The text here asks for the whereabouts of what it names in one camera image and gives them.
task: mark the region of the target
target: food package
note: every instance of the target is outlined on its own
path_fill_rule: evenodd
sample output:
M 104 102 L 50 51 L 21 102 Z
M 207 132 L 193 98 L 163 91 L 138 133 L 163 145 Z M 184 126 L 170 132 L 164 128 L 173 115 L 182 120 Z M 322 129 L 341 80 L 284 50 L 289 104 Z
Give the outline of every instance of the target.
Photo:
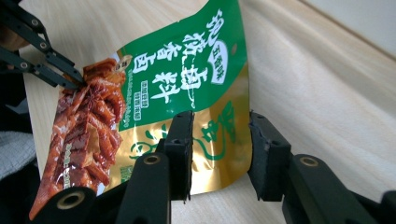
M 63 189 L 101 194 L 127 181 L 182 111 L 195 113 L 191 194 L 227 187 L 247 172 L 248 60 L 237 0 L 209 1 L 84 67 L 83 78 L 79 90 L 60 90 L 30 219 Z

